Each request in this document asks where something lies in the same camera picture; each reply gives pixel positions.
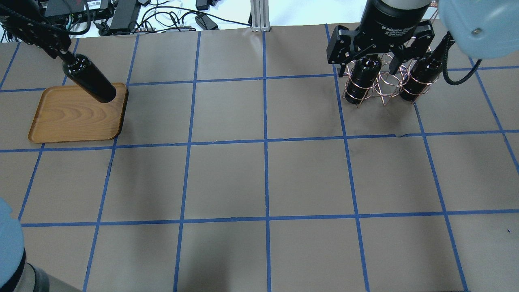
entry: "black cable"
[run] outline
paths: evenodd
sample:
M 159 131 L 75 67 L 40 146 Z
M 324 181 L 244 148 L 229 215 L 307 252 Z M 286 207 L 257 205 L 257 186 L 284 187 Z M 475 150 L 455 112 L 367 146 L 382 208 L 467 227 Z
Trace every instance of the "black cable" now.
M 176 29 L 178 29 L 179 31 L 182 31 L 182 30 L 196 31 L 195 28 L 167 28 L 167 29 L 163 29 L 163 30 L 158 30 L 158 31 L 153 31 L 153 32 L 146 32 L 146 33 L 160 33 L 160 32 L 164 32 L 164 31 L 170 31 L 170 30 L 176 30 Z
M 168 1 L 165 1 L 165 2 L 159 3 L 159 1 L 157 0 L 157 4 L 155 4 L 155 7 L 158 7 L 158 6 L 160 6 L 160 5 L 162 5 L 162 4 L 165 4 L 165 3 L 167 3 L 167 2 L 168 2 Z M 155 17 L 155 21 L 157 21 L 157 22 L 160 23 L 162 26 L 165 26 L 165 27 L 167 27 L 167 28 L 170 28 L 170 27 L 172 27 L 172 26 L 176 26 L 176 27 L 178 27 L 177 24 L 180 22 L 179 16 L 176 15 L 176 13 L 173 12 L 173 11 L 171 11 L 171 12 L 167 12 L 167 13 L 170 14 L 171 21 L 173 22 L 172 25 L 166 25 L 166 24 L 162 23 L 160 20 L 158 20 L 158 19 L 157 19 L 157 14 L 159 14 L 159 13 L 154 13 L 154 14 L 153 14 L 154 17 Z
M 167 15 L 171 18 L 171 21 L 173 22 L 173 24 L 172 24 L 172 25 L 165 25 L 165 24 L 163 24 L 163 23 L 161 23 L 161 22 L 159 22 L 159 23 L 161 23 L 162 25 L 164 25 L 164 26 L 166 26 L 166 27 L 169 27 L 169 28 L 171 28 L 172 26 L 174 26 L 175 29 L 180 29 L 179 26 L 178 26 L 178 20 L 175 20 L 174 16 L 171 15 L 170 13 L 175 14 L 175 13 L 172 12 L 172 11 L 171 11 L 171 12 L 156 11 L 154 14 L 152 14 L 152 15 L 149 16 L 148 18 L 144 19 L 144 20 L 141 22 L 141 24 L 137 27 L 137 29 L 140 28 L 142 25 L 144 25 L 144 27 L 146 28 L 146 30 L 149 30 L 149 28 L 147 27 L 147 25 L 149 24 L 149 26 L 152 26 L 152 25 L 149 23 L 149 19 L 151 19 L 151 18 L 153 18 L 153 17 L 156 17 L 156 16 L 159 15 L 159 14 L 167 14 Z
M 172 11 L 171 11 L 171 12 L 158 11 L 158 12 L 155 12 L 155 13 L 152 15 L 152 17 L 155 17 L 155 20 L 156 20 L 158 23 L 162 24 L 162 26 L 165 26 L 165 27 L 167 27 L 167 28 L 170 28 L 170 27 L 172 27 L 172 26 L 176 26 L 176 24 L 178 23 L 178 20 L 176 20 L 175 17 L 174 17 L 173 15 L 171 15 L 171 13 L 174 13 L 174 12 L 172 12 Z M 168 24 L 164 24 L 164 23 L 162 23 L 160 20 L 157 19 L 157 15 L 159 15 L 159 14 L 167 14 L 167 15 L 169 16 L 169 18 L 171 19 L 171 22 L 172 22 L 173 24 L 168 25 Z
M 173 12 L 173 11 L 170 11 L 169 15 L 171 16 L 171 21 L 173 22 L 173 25 L 175 26 L 175 28 L 177 28 L 179 31 L 182 31 L 179 28 L 179 23 L 180 23 L 179 16 L 175 12 Z
M 472 67 L 470 72 L 467 73 L 467 75 L 465 75 L 465 77 L 463 77 L 462 79 L 460 79 L 458 81 L 452 80 L 449 77 L 449 73 L 447 72 L 447 61 L 448 61 L 448 57 L 449 57 L 450 47 L 452 47 L 452 45 L 454 44 L 455 41 L 454 41 L 452 35 L 450 34 L 450 32 L 447 32 L 447 34 L 444 36 L 444 38 L 447 38 L 448 45 L 445 47 L 445 51 L 443 53 L 443 60 L 442 60 L 442 62 L 443 62 L 443 78 L 450 85 L 460 85 L 460 84 L 464 83 L 465 81 L 467 81 L 476 72 L 476 70 L 480 66 L 482 60 L 479 59 L 476 62 L 476 64 L 474 65 L 474 67 Z
M 4 28 L 4 35 L 5 35 L 5 40 L 10 43 L 12 40 L 11 40 L 11 37 L 9 36 L 9 32 Z
M 98 29 L 98 33 L 100 36 L 106 36 L 106 35 L 111 35 L 111 32 L 110 32 L 110 26 L 108 26 L 108 24 L 106 23 L 108 21 L 108 19 L 104 20 L 104 21 L 101 21 L 101 23 L 97 23 L 94 21 L 95 19 L 95 11 L 93 13 L 93 19 L 92 19 L 92 23 L 95 25 L 95 27 Z
M 32 25 L 36 25 L 36 26 L 39 26 L 41 28 L 45 28 L 45 29 L 48 29 L 52 32 L 55 32 L 55 33 L 66 33 L 66 34 L 69 34 L 69 35 L 82 35 L 82 34 L 86 34 L 89 30 L 90 30 L 90 21 L 91 21 L 91 18 L 90 18 L 90 9 L 88 8 L 88 3 L 87 3 L 87 0 L 82 0 L 83 3 L 85 3 L 85 7 L 86 7 L 86 10 L 87 10 L 87 27 L 82 30 L 82 31 L 79 31 L 79 32 L 72 32 L 72 31 L 68 31 L 68 30 L 64 30 L 64 29 L 60 29 L 60 28 L 57 28 L 53 25 L 50 25 L 50 24 L 46 24 L 46 23 L 40 23 L 40 22 L 37 22 L 37 21 L 34 21 L 22 14 L 19 14 L 18 12 L 12 10 L 11 8 L 3 5 L 3 4 L 0 4 L 0 9 L 7 12 L 9 15 L 13 16 L 13 17 L 17 17 L 17 18 L 20 18 L 24 21 L 27 21 L 28 23 L 31 23 Z
M 251 26 L 251 25 L 248 24 L 248 23 L 243 23 L 243 22 L 238 22 L 238 21 L 234 21 L 234 20 L 223 19 L 223 18 L 221 18 L 221 17 L 218 17 L 218 16 L 216 16 L 216 15 L 212 15 L 212 14 L 209 14 L 209 13 L 200 12 L 200 11 L 193 10 L 193 9 L 188 9 L 188 8 L 176 7 L 176 6 L 156 6 L 156 7 L 152 7 L 152 8 L 150 8 L 150 9 L 146 10 L 146 12 L 142 15 L 141 23 L 143 22 L 142 20 L 144 20 L 144 17 L 146 16 L 146 14 L 147 14 L 148 12 L 150 12 L 150 11 L 153 10 L 153 9 L 158 9 L 158 8 L 174 8 L 174 9 L 186 10 L 186 11 L 195 12 L 196 14 L 202 14 L 202 15 L 212 16 L 212 17 L 214 17 L 214 18 L 217 18 L 217 19 L 223 20 L 223 21 L 225 21 L 225 22 L 231 22 L 231 23 L 240 24 L 240 25 L 245 25 L 245 26 L 249 26 L 249 27 Z
M 181 17 L 180 17 L 180 21 L 182 22 L 182 24 L 184 24 L 184 17 L 190 15 L 190 14 L 195 14 L 195 15 L 199 15 L 198 14 L 199 11 L 189 11 L 189 12 L 186 12 L 184 13 Z
M 134 29 L 131 29 L 130 26 L 132 25 L 132 23 L 135 23 L 135 25 L 139 25 L 136 21 L 131 21 L 129 24 L 128 24 L 128 31 L 133 31 Z
M 4 39 L 6 38 L 7 36 L 7 29 L 5 29 L 5 27 L 3 25 L 0 25 L 0 27 L 2 28 L 2 30 L 4 31 L 3 35 L 2 35 L 2 40 L 0 41 L 0 43 L 2 43 L 4 41 Z
M 74 22 L 72 22 L 72 23 L 70 24 L 70 27 L 69 27 L 68 31 L 71 31 L 72 28 L 74 28 L 74 26 L 76 26 L 80 21 L 81 21 L 81 18 L 78 18 L 77 20 L 75 20 Z
M 149 21 L 144 22 L 144 28 L 146 31 L 153 31 L 153 26 Z
M 71 23 L 70 27 L 72 27 L 72 7 L 70 7 L 70 4 L 66 0 L 61 0 L 61 2 L 63 2 L 69 9 L 69 21 Z

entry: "robotic arm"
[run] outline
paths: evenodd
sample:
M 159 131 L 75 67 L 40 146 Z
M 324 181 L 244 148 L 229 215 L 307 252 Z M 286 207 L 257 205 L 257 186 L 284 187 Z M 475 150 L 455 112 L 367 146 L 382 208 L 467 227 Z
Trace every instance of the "robotic arm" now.
M 374 87 L 382 67 L 380 54 L 392 54 L 389 74 L 395 75 L 403 63 L 417 60 L 404 72 L 398 93 L 414 101 L 440 73 L 451 85 L 466 81 L 481 59 L 505 56 L 519 49 L 519 1 L 438 0 L 441 20 L 449 30 L 433 52 L 427 52 L 434 38 L 430 21 L 422 18 L 432 0 L 368 0 L 361 23 L 354 31 L 337 26 L 326 49 L 329 64 L 346 66 L 355 61 L 348 74 L 344 98 L 359 104 Z M 414 37 L 410 46 L 406 44 Z M 479 59 L 473 70 L 460 81 L 447 74 L 448 50 L 458 42 L 467 55 Z
M 90 28 L 90 12 L 87 9 Z M 0 23 L 2 26 L 29 45 L 43 49 L 51 58 L 63 60 L 63 72 L 99 102 L 110 102 L 116 90 L 99 69 L 81 54 L 69 51 L 69 35 L 83 32 L 69 32 L 53 26 L 39 12 L 34 0 L 0 0 Z

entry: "light blue robot arm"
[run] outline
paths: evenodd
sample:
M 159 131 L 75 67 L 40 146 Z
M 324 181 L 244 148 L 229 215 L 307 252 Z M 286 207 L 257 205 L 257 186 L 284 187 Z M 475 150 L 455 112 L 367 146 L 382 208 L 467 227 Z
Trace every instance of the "light blue robot arm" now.
M 491 59 L 519 50 L 519 0 L 439 0 L 438 8 L 468 56 Z

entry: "wooden tray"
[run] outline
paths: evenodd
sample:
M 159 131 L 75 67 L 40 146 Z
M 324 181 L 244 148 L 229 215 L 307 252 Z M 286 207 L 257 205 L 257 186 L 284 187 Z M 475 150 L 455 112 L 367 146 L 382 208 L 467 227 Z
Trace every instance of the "wooden tray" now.
M 42 93 L 29 131 L 33 143 L 110 140 L 119 135 L 128 89 L 114 83 L 117 94 L 100 103 L 81 87 L 54 86 Z

